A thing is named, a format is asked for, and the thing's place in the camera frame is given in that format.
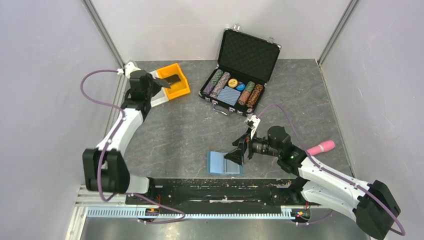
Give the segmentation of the blue card holder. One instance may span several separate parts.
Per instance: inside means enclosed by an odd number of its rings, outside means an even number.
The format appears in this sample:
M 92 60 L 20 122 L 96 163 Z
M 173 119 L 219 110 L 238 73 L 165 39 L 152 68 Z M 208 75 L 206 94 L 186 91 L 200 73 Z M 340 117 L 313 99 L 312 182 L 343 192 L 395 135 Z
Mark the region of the blue card holder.
M 240 176 L 242 166 L 224 158 L 224 153 L 209 151 L 206 159 L 206 173 L 216 176 Z

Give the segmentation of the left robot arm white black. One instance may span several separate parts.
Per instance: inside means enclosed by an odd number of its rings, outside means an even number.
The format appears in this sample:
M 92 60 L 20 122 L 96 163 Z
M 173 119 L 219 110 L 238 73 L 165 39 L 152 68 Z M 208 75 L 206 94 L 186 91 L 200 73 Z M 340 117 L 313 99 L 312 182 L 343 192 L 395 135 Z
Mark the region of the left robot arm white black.
M 87 148 L 82 153 L 84 181 L 86 188 L 97 192 L 105 202 L 116 194 L 138 194 L 145 204 L 153 203 L 157 190 L 152 187 L 153 179 L 147 176 L 131 174 L 124 160 L 124 154 L 136 130 L 143 124 L 152 108 L 151 101 L 156 95 L 170 88 L 171 84 L 159 77 L 157 71 L 147 72 L 117 69 L 115 73 L 125 75 L 130 88 L 125 94 L 122 105 L 99 101 L 88 96 L 84 90 L 88 77 L 99 73 L 93 71 L 80 83 L 80 90 L 89 101 L 118 110 L 118 119 L 103 140 L 94 148 Z

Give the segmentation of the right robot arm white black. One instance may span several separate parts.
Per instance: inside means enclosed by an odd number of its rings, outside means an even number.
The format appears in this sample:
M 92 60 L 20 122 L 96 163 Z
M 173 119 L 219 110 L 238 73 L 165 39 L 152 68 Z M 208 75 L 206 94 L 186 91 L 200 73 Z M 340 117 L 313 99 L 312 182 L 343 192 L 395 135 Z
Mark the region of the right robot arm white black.
M 325 165 L 294 145 L 282 126 L 270 127 L 263 138 L 248 129 L 233 146 L 224 158 L 238 165 L 243 164 L 245 153 L 249 159 L 254 154 L 276 157 L 283 171 L 297 177 L 296 185 L 288 191 L 295 204 L 307 201 L 332 209 L 352 219 L 376 240 L 385 239 L 390 231 L 395 231 L 393 225 L 400 224 L 401 209 L 385 183 L 369 183 Z

